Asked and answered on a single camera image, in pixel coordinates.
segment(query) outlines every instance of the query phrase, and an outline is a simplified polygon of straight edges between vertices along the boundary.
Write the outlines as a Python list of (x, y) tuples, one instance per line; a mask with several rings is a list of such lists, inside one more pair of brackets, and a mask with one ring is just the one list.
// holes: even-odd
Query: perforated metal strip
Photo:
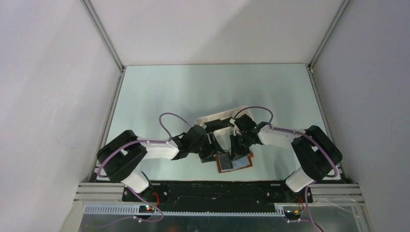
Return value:
[[(139, 213), (141, 205), (118, 205), (118, 204), (87, 204), (84, 214), (105, 215), (150, 215), (150, 213)], [(169, 212), (164, 211), (167, 216), (241, 216), (241, 217), (283, 217), (282, 206), (275, 206), (276, 212), (268, 213), (213, 213), (213, 212)]]

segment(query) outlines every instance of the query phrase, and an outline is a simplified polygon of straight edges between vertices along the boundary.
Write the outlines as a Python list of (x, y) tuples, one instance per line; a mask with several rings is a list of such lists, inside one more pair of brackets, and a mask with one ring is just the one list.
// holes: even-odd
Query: metal frame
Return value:
[[(105, 117), (104, 127), (103, 127), (103, 130), (101, 132), (101, 136), (100, 136), (100, 139), (99, 139), (99, 142), (98, 142), (98, 147), (95, 151), (95, 154), (97, 154), (98, 150), (105, 145), (105, 142), (107, 142), (108, 132), (110, 131), (111, 122), (113, 121), (115, 107), (117, 105), (117, 101), (118, 101), (118, 97), (119, 97), (119, 91), (121, 89), (122, 82), (124, 81), (125, 70), (126, 70), (126, 68), (124, 68), (124, 70), (122, 72), (120, 72), (120, 74), (118, 76), (118, 81), (116, 83), (116, 87), (114, 89), (114, 93), (113, 93), (113, 96), (111, 98), (111, 102), (110, 102), (110, 106), (108, 108), (107, 116)], [(96, 163), (97, 163), (97, 156), (94, 156), (92, 166), (90, 167), (90, 170), (88, 172), (87, 181), (90, 180), (91, 175), (94, 173)]]
[[(140, 203), (123, 202), (122, 183), (80, 183), (74, 201), (84, 204), (121, 204)], [(312, 206), (364, 206), (365, 202), (358, 184), (314, 184), (311, 186)], [(298, 203), (276, 203), (275, 206), (298, 206)]]
[(113, 58), (118, 69), (120, 70), (120, 72), (123, 71), (124, 64), (121, 62), (121, 59), (119, 58), (118, 53), (114, 48), (113, 42), (111, 42), (110, 37), (108, 37), (107, 31), (105, 30), (103, 23), (98, 17), (98, 14), (95, 11), (94, 6), (92, 5), (91, 1), (81, 0), (81, 2), (84, 5), (85, 10), (87, 11), (92, 23), (95, 26), (95, 29), (97, 30), (98, 34), (101, 36), (102, 41), (107, 47), (107, 50), (110, 53), (111, 57)]
[[(81, 0), (84, 5), (85, 10), (87, 11), (91, 21), (93, 22), (98, 34), (100, 35), (102, 41), (104, 42), (108, 52), (110, 53), (113, 61), (117, 65), (118, 69), (121, 71), (118, 82), (115, 87), (114, 94), (112, 96), (110, 107), (107, 112), (105, 124), (103, 131), (100, 136), (99, 146), (97, 150), (99, 150), (106, 142), (109, 128), (112, 122), (112, 118), (114, 115), (115, 107), (118, 101), (118, 96), (120, 92), (120, 88), (124, 79), (125, 75), (125, 67), (121, 62), (121, 59), (118, 56), (98, 14), (96, 13), (91, 0)], [(315, 82), (313, 76), (313, 67), (316, 64), (318, 58), (320, 57), (323, 49), (325, 48), (326, 44), (328, 43), (332, 33), (335, 31), (336, 26), (338, 25), (341, 17), (346, 12), (347, 7), (351, 0), (343, 0), (341, 3), (338, 12), (336, 13), (334, 19), (332, 20), (329, 28), (327, 29), (319, 47), (317, 48), (311, 62), (307, 65), (307, 72), (309, 74), (309, 78), (315, 93), (315, 97), (319, 106), (319, 110), (321, 112), (325, 129), (328, 133), (329, 138), (334, 141), (334, 137), (332, 135), (329, 121), (326, 115), (325, 107), (323, 106), (323, 102), (321, 100), (317, 84)], [(90, 168), (88, 180), (90, 179), (91, 175), (94, 173), (94, 169), (97, 164), (97, 159), (94, 159), (93, 165)], [(75, 214), (75, 219), (70, 219), (70, 223), (65, 223), (62, 227), (62, 231), (73, 231), (74, 227), (79, 227), (80, 223), (78, 221), (79, 216), (82, 217), (83, 214), (87, 213), (96, 213), (95, 210), (98, 211), (98, 214), (113, 214), (113, 210), (123, 214), (127, 209), (134, 209), (136, 205), (140, 203), (133, 203), (133, 202), (123, 202), (122, 201), (122, 194), (124, 190), (124, 185), (121, 183), (80, 183), (78, 185), (76, 195), (74, 197), (74, 203), (72, 207), (73, 214)], [(311, 192), (313, 197), (313, 203), (309, 204), (311, 206), (350, 206), (352, 209), (353, 214), (355, 215), (356, 225), (360, 232), (372, 232), (374, 231), (369, 215), (365, 206), (364, 199), (362, 197), (361, 191), (359, 189), (358, 184), (314, 184), (311, 186)], [(103, 206), (106, 209), (97, 209), (95, 207)], [(283, 212), (283, 207), (288, 206), (297, 206), (296, 203), (276, 203), (275, 207), (279, 211), (279, 214), (271, 215), (271, 214), (260, 214), (261, 216), (281, 216)], [(130, 212), (135, 213), (135, 211), (127, 211), (125, 214), (129, 214)], [(221, 216), (222, 214), (194, 214), (189, 212), (166, 212), (165, 214), (169, 215), (187, 215), (187, 216)]]
[(316, 62), (318, 61), (319, 56), (321, 55), (323, 49), (326, 47), (326, 44), (329, 42), (330, 36), (335, 31), (335, 28), (339, 24), (339, 21), (342, 18), (343, 14), (346, 12), (347, 7), (349, 6), (350, 2), (351, 2), (351, 0), (343, 0), (343, 2), (340, 4), (339, 9), (337, 10), (335, 17), (333, 18), (332, 22), (330, 23), (329, 28), (327, 29), (326, 33), (324, 34), (323, 39), (322, 39), (321, 43), (319, 44), (319, 47), (316, 49), (316, 52), (313, 55), (313, 58), (309, 63), (309, 67), (311, 69), (313, 69)]

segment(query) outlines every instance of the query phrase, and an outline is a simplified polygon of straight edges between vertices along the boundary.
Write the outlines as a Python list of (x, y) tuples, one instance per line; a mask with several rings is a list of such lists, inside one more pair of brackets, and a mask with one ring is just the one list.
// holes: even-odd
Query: purple cable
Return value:
[(167, 132), (167, 134), (168, 134), (168, 136), (169, 136), (168, 142), (172, 140), (172, 135), (171, 135), (171, 133), (169, 132), (169, 130), (164, 126), (164, 124), (163, 124), (162, 121), (161, 121), (161, 118), (162, 118), (162, 116), (164, 116), (164, 115), (173, 115), (173, 116), (175, 116), (175, 117), (178, 117), (179, 119), (181, 119), (182, 121), (184, 121), (189, 127), (192, 127), (185, 119), (183, 119), (181, 116), (179, 116), (179, 115), (177, 115), (177, 114), (174, 114), (174, 113), (171, 113), (171, 112), (162, 113), (162, 114), (160, 115), (159, 121), (160, 121), (161, 127), (165, 130), (165, 132)]
[(313, 227), (315, 227), (315, 229), (316, 230), (318, 230), (318, 227), (316, 227), (316, 223), (315, 223), (315, 221), (313, 220), (313, 217), (312, 217), (312, 213), (310, 212), (310, 208), (309, 208), (309, 203), (308, 203), (308, 188), (310, 188), (310, 185), (308, 185), (308, 186), (306, 186), (305, 187), (305, 203), (306, 203), (306, 209), (307, 209), (307, 213), (309, 214), (309, 218), (310, 218), (310, 222), (312, 222), (312, 224), (313, 224)]
[(337, 176), (337, 167), (335, 166), (335, 164), (333, 164), (333, 161), (327, 155), (325, 150), (314, 139), (310, 138), (307, 134), (302, 133), (302, 132), (297, 131), (297, 130), (291, 130), (291, 129), (280, 128), (280, 127), (271, 127), (271, 128), (273, 130), (276, 130), (276, 131), (282, 131), (282, 132), (287, 132), (287, 133), (292, 133), (292, 134), (295, 133), (295, 134), (298, 134), (298, 135), (302, 135), (303, 137), (309, 139), (309, 141), (311, 141), (320, 150), (320, 152), (324, 155), (326, 160), (330, 163), (330, 166), (332, 166), (333, 171), (335, 172), (335, 174), (333, 174), (333, 175), (326, 175), (326, 176), (327, 177), (336, 177)]
[[(306, 219), (300, 219), (300, 221), (299, 220), (289, 220), (289, 219), (287, 219), (286, 217), (283, 217), (283, 220), (285, 220), (285, 221), (289, 221), (289, 222), (300, 222), (300, 221), (306, 221), (306, 222), (309, 222), (309, 223), (312, 223), (311, 221), (309, 221), (309, 220), (306, 220)], [(317, 224), (317, 223), (315, 223), (314, 224), (314, 227), (317, 227), (321, 232), (324, 232), (324, 230)]]
[[(123, 149), (125, 149), (125, 148), (127, 148), (127, 147), (129, 147), (129, 146), (131, 146), (131, 145), (133, 145), (133, 144), (144, 143), (144, 142), (146, 142), (146, 141), (148, 141), (148, 140), (135, 140), (135, 141), (131, 141), (131, 142), (128, 142), (128, 143), (122, 145), (120, 148), (118, 148), (118, 149), (115, 150), (113, 153), (111, 153), (111, 155), (109, 155), (109, 156), (102, 162), (100, 168), (98, 169), (97, 176), (100, 177), (100, 178), (108, 177), (108, 176), (106, 176), (106, 175), (101, 175), (101, 171), (103, 170), (103, 167), (110, 161), (110, 159), (112, 159), (112, 157), (115, 156), (118, 152), (120, 152), (121, 150), (123, 150)], [(164, 144), (164, 143), (166, 143), (167, 141), (149, 140), (149, 142), (150, 142), (150, 143), (157, 143), (157, 144)]]
[(263, 106), (249, 106), (249, 107), (245, 107), (245, 108), (241, 109), (240, 111), (238, 111), (238, 113), (236, 113), (236, 115), (234, 116), (234, 118), (236, 118), (236, 116), (238, 116), (238, 114), (241, 113), (242, 111), (247, 110), (247, 109), (254, 109), (254, 108), (263, 109), (263, 110), (268, 111), (268, 112), (270, 113), (270, 119), (269, 119), (269, 121), (268, 121), (268, 124), (271, 125), (272, 120), (273, 120), (273, 113), (272, 113), (271, 110), (269, 110), (268, 108), (263, 107)]
[[(327, 155), (326, 151), (325, 151), (314, 139), (310, 138), (310, 137), (309, 137), (308, 135), (306, 135), (305, 133), (299, 132), (299, 131), (297, 131), (297, 130), (291, 130), (291, 129), (280, 128), (280, 127), (273, 127), (273, 126), (272, 126), (273, 113), (272, 113), (272, 111), (269, 110), (268, 108), (265, 108), (265, 107), (262, 107), (262, 106), (250, 106), (250, 107), (245, 107), (245, 108), (241, 109), (238, 113), (236, 113), (236, 115), (234, 116), (234, 118), (236, 118), (236, 116), (238, 116), (238, 114), (241, 113), (242, 111), (247, 110), (247, 109), (251, 109), (251, 108), (264, 109), (264, 110), (266, 110), (266, 111), (268, 111), (268, 112), (270, 113), (271, 117), (270, 117), (270, 120), (269, 120), (269, 122), (268, 122), (268, 125), (269, 125), (269, 127), (270, 127), (272, 130), (282, 131), (282, 132), (291, 133), (291, 134), (298, 134), (298, 135), (301, 135), (301, 136), (307, 138), (309, 141), (311, 141), (311, 142), (320, 150), (320, 152), (324, 155), (324, 157), (326, 158), (326, 160), (329, 162), (330, 166), (332, 166), (333, 171), (335, 172), (335, 174), (333, 174), (333, 175), (326, 175), (326, 176), (327, 176), (327, 177), (337, 177), (337, 173), (338, 173), (337, 167), (335, 166), (335, 164), (333, 163), (333, 161), (330, 159), (329, 155)], [(321, 231), (323, 231), (322, 228), (321, 228), (320, 226), (318, 226), (318, 225), (314, 222), (313, 217), (312, 217), (312, 214), (311, 214), (310, 209), (309, 209), (308, 191), (307, 191), (308, 188), (309, 188), (309, 185), (305, 187), (306, 209), (307, 209), (307, 212), (309, 213), (310, 222), (312, 223), (313, 227), (315, 227), (315, 229), (316, 229), (317, 231), (318, 231), (318, 229), (320, 229)]]
[(113, 221), (113, 222), (110, 222), (110, 223), (105, 224), (105, 225), (102, 225), (102, 226), (90, 226), (91, 228), (101, 229), (101, 228), (109, 227), (109, 226), (112, 226), (112, 225), (116, 224), (116, 223), (119, 222), (119, 221), (126, 220), (126, 219), (138, 219), (139, 221), (144, 221), (144, 222), (157, 222), (157, 221), (161, 221), (161, 220), (164, 218), (164, 213), (163, 213), (157, 206), (155, 206), (155, 205), (153, 205), (153, 204), (147, 202), (146, 200), (144, 200), (144, 199), (143, 199), (138, 193), (136, 193), (132, 188), (128, 187), (128, 189), (129, 189), (138, 199), (140, 199), (142, 202), (144, 202), (145, 204), (151, 205), (154, 209), (156, 209), (157, 212), (159, 212), (159, 213), (161, 214), (161, 217), (160, 217), (159, 219), (155, 219), (155, 220), (148, 220), (148, 219), (142, 219), (142, 218), (137, 217), (137, 216), (126, 216), (126, 217), (119, 218), (119, 219), (117, 219), (117, 220), (115, 220), (115, 221)]
[[(118, 154), (118, 152), (120, 152), (121, 150), (123, 150), (123, 149), (125, 149), (125, 148), (127, 148), (127, 147), (129, 147), (129, 146), (131, 146), (131, 145), (133, 145), (133, 144), (144, 143), (144, 142), (147, 142), (147, 141), (148, 141), (148, 140), (135, 140), (135, 141), (128, 142), (128, 143), (124, 144), (123, 146), (119, 147), (117, 150), (115, 150), (113, 153), (111, 153), (111, 155), (109, 155), (109, 156), (102, 162), (101, 166), (100, 166), (99, 169), (98, 169), (97, 176), (100, 177), (100, 178), (108, 177), (108, 176), (106, 176), (106, 175), (101, 175), (101, 171), (103, 170), (103, 168), (104, 168), (104, 166), (107, 164), (107, 162), (110, 161), (110, 159), (112, 159), (112, 157), (114, 157), (116, 154)], [(166, 143), (166, 141), (161, 141), (161, 140), (149, 140), (149, 141), (150, 141), (150, 143), (158, 143), (158, 144), (164, 144), (164, 143)], [(140, 221), (145, 221), (145, 222), (157, 222), (157, 221), (160, 221), (160, 220), (162, 220), (162, 219), (164, 218), (164, 213), (163, 213), (157, 206), (155, 206), (155, 205), (153, 205), (153, 204), (147, 202), (146, 200), (144, 200), (144, 199), (143, 199), (138, 193), (136, 193), (132, 188), (128, 187), (128, 189), (129, 189), (140, 201), (144, 202), (145, 204), (151, 205), (154, 209), (156, 209), (156, 210), (161, 214), (161, 217), (160, 217), (159, 219), (148, 220), (148, 219), (138, 218), (138, 220), (140, 220)], [(117, 222), (119, 222), (119, 221), (122, 221), (122, 220), (125, 220), (125, 219), (130, 219), (130, 218), (134, 218), (134, 216), (122, 217), (122, 218), (117, 219), (117, 220), (115, 220), (115, 221), (113, 221), (113, 222), (111, 222), (111, 223), (108, 223), (108, 224), (106, 224), (106, 225), (98, 226), (98, 227), (93, 227), (93, 228), (100, 229), (100, 228), (104, 228), (104, 227), (109, 227), (109, 226), (111, 226), (111, 225), (113, 225), (113, 224), (115, 224), (115, 223), (117, 223)]]

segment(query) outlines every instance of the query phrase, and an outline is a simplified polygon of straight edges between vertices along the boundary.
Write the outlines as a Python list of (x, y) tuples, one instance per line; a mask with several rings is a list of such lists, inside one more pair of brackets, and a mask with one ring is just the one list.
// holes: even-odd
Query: purple wire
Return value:
[[(305, 133), (302, 133), (302, 132), (297, 131), (297, 130), (291, 130), (291, 129), (280, 128), (280, 127), (273, 127), (273, 126), (272, 126), (273, 113), (272, 113), (272, 111), (269, 110), (268, 108), (265, 108), (265, 107), (262, 107), (262, 106), (249, 106), (249, 107), (245, 107), (245, 108), (241, 109), (238, 113), (236, 113), (236, 115), (234, 116), (234, 118), (236, 118), (236, 116), (238, 116), (238, 114), (241, 113), (242, 111), (247, 110), (247, 109), (252, 109), (252, 108), (264, 109), (264, 110), (266, 110), (266, 111), (268, 111), (268, 112), (270, 113), (271, 117), (270, 117), (270, 120), (269, 120), (269, 122), (268, 122), (268, 125), (269, 125), (269, 127), (270, 127), (272, 130), (282, 131), (282, 132), (292, 133), (292, 134), (298, 134), (298, 135), (301, 135), (301, 136), (307, 138), (309, 141), (311, 141), (311, 142), (320, 150), (320, 152), (324, 155), (324, 157), (326, 158), (326, 160), (329, 162), (330, 166), (332, 166), (333, 171), (335, 172), (333, 175), (326, 175), (326, 176), (327, 176), (327, 177), (337, 177), (337, 173), (338, 173), (337, 167), (335, 166), (335, 164), (333, 163), (333, 161), (330, 159), (329, 155), (327, 155), (326, 151), (325, 151), (314, 139), (310, 138), (310, 137), (309, 137), (307, 134), (305, 134)], [(322, 229), (320, 226), (318, 226), (318, 225), (314, 222), (313, 217), (312, 217), (312, 214), (311, 214), (310, 209), (309, 209), (308, 191), (307, 191), (308, 188), (309, 188), (309, 185), (305, 187), (305, 201), (306, 201), (306, 209), (307, 209), (307, 212), (309, 213), (309, 217), (310, 217), (310, 221), (309, 221), (309, 222), (312, 223), (313, 227), (315, 227), (316, 230), (320, 229), (321, 231), (323, 231), (323, 229)]]
[(238, 116), (239, 113), (241, 113), (241, 112), (244, 111), (244, 110), (247, 110), (247, 109), (255, 109), (255, 108), (256, 108), (256, 109), (263, 109), (263, 110), (266, 110), (266, 111), (268, 111), (268, 112), (270, 113), (270, 119), (269, 119), (269, 121), (268, 121), (268, 124), (271, 125), (272, 120), (273, 120), (273, 113), (272, 113), (271, 110), (269, 110), (268, 108), (263, 107), (263, 106), (248, 106), (248, 107), (245, 107), (245, 108), (241, 109), (240, 111), (238, 111), (238, 113), (236, 113), (236, 115), (234, 116), (234, 118), (236, 118), (236, 116)]
[(112, 226), (114, 224), (116, 224), (117, 222), (120, 222), (122, 220), (126, 220), (126, 219), (138, 219), (139, 221), (144, 221), (144, 222), (157, 222), (157, 221), (161, 221), (164, 218), (164, 213), (155, 205), (147, 202), (146, 200), (144, 200), (138, 193), (136, 193), (132, 188), (128, 187), (128, 189), (138, 198), (140, 199), (142, 202), (144, 202), (145, 204), (151, 205), (154, 209), (157, 210), (157, 212), (159, 212), (161, 214), (161, 217), (159, 219), (155, 219), (155, 220), (149, 220), (149, 219), (142, 219), (140, 217), (137, 216), (126, 216), (126, 217), (122, 217), (119, 218), (113, 222), (110, 222), (108, 224), (102, 225), (102, 226), (90, 226), (91, 228), (94, 229), (101, 229), (101, 228), (105, 228), (105, 227), (109, 227)]
[(168, 142), (172, 140), (172, 135), (171, 135), (171, 133), (169, 132), (169, 130), (164, 126), (164, 124), (163, 124), (162, 121), (161, 121), (161, 118), (162, 118), (162, 116), (164, 116), (164, 115), (173, 115), (173, 116), (175, 116), (175, 117), (178, 117), (179, 119), (181, 119), (182, 121), (184, 121), (189, 127), (192, 127), (185, 119), (183, 119), (181, 116), (179, 116), (179, 115), (177, 115), (177, 114), (174, 114), (174, 113), (171, 113), (171, 112), (162, 113), (162, 114), (160, 115), (159, 121), (160, 121), (161, 127), (165, 130), (165, 132), (167, 132), (167, 134), (168, 134), (168, 136), (169, 136)]
[(327, 177), (336, 177), (337, 176), (337, 173), (338, 173), (337, 172), (337, 167), (335, 166), (335, 164), (333, 164), (333, 161), (330, 159), (329, 155), (327, 155), (326, 151), (314, 139), (310, 138), (307, 134), (302, 133), (302, 132), (297, 131), (297, 130), (291, 130), (291, 129), (280, 128), (280, 127), (272, 127), (272, 129), (276, 130), (276, 131), (299, 134), (299, 135), (302, 135), (303, 137), (309, 139), (309, 141), (311, 141), (320, 150), (320, 152), (324, 155), (326, 160), (330, 163), (330, 166), (332, 166), (333, 171), (335, 172), (335, 174), (333, 174), (333, 175), (326, 175), (326, 176)]
[(313, 224), (313, 226), (315, 227), (315, 229), (318, 230), (318, 228), (316, 227), (316, 223), (315, 223), (315, 221), (313, 220), (312, 213), (310, 212), (309, 203), (308, 203), (308, 191), (307, 191), (307, 190), (310, 188), (310, 185), (308, 185), (308, 186), (305, 187), (305, 203), (306, 203), (306, 209), (307, 209), (307, 213), (309, 214), (310, 222)]
[[(97, 176), (100, 177), (100, 178), (108, 177), (108, 176), (106, 176), (106, 175), (101, 175), (101, 171), (103, 170), (103, 168), (104, 168), (104, 166), (107, 164), (107, 162), (108, 162), (110, 159), (112, 159), (113, 156), (115, 156), (116, 154), (118, 154), (118, 152), (120, 152), (121, 150), (123, 150), (123, 149), (125, 149), (125, 148), (127, 148), (127, 147), (129, 147), (129, 146), (131, 146), (131, 145), (133, 145), (133, 144), (144, 143), (144, 142), (147, 142), (147, 141), (148, 141), (148, 140), (135, 140), (135, 141), (131, 141), (131, 142), (128, 142), (128, 143), (124, 144), (123, 146), (121, 146), (121, 147), (118, 148), (117, 150), (115, 150), (113, 153), (111, 153), (111, 155), (109, 155), (109, 156), (102, 162), (101, 166), (100, 166), (99, 169), (98, 169)], [(158, 144), (164, 144), (164, 143), (166, 143), (166, 141), (161, 141), (161, 140), (149, 140), (149, 141), (150, 141), (150, 143), (153, 142), (153, 143), (158, 143)], [(142, 218), (137, 217), (138, 220), (140, 220), (140, 221), (145, 221), (145, 222), (157, 222), (157, 221), (160, 221), (160, 220), (162, 220), (162, 219), (164, 218), (164, 213), (163, 213), (157, 206), (155, 206), (155, 205), (153, 205), (153, 204), (147, 202), (146, 200), (144, 200), (144, 199), (143, 199), (138, 193), (136, 193), (132, 188), (128, 187), (128, 189), (129, 189), (140, 201), (144, 202), (145, 204), (148, 204), (148, 205), (152, 206), (154, 209), (156, 209), (156, 210), (161, 214), (161, 217), (160, 217), (159, 219), (148, 220), (148, 219), (142, 219)], [(97, 227), (93, 227), (93, 228), (100, 229), (100, 228), (109, 227), (109, 226), (112, 226), (112, 225), (114, 225), (115, 223), (117, 223), (117, 222), (119, 222), (119, 221), (122, 221), (122, 220), (125, 220), (125, 219), (131, 219), (131, 218), (134, 218), (134, 216), (122, 217), (122, 218), (117, 219), (117, 220), (115, 220), (115, 221), (113, 221), (113, 222), (110, 222), (110, 223), (108, 223), (108, 224), (106, 224), (106, 225), (97, 226)]]
[[(282, 217), (282, 219), (285, 220), (285, 221), (289, 221), (289, 222), (306, 221), (306, 222), (312, 223), (311, 221), (306, 220), (306, 219), (300, 219), (300, 221), (299, 221), (299, 220), (289, 220), (289, 219), (287, 219), (286, 217)], [(320, 227), (317, 223), (315, 223), (314, 226), (316, 226), (321, 232), (324, 232), (324, 230), (322, 229), (322, 227)]]
[[(120, 152), (121, 150), (133, 145), (133, 144), (139, 144), (139, 143), (144, 143), (148, 140), (135, 140), (135, 141), (131, 141), (128, 142), (124, 145), (122, 145), (121, 147), (119, 147), (117, 150), (115, 150), (113, 153), (111, 153), (111, 155), (109, 155), (101, 164), (100, 168), (98, 169), (97, 172), (97, 176), (100, 178), (105, 178), (108, 177), (107, 175), (101, 175), (101, 171), (103, 170), (103, 167), (110, 161), (110, 159), (112, 159), (113, 156), (115, 156), (118, 152)], [(164, 144), (167, 141), (162, 141), (162, 140), (149, 140), (150, 143), (157, 143), (157, 144)]]

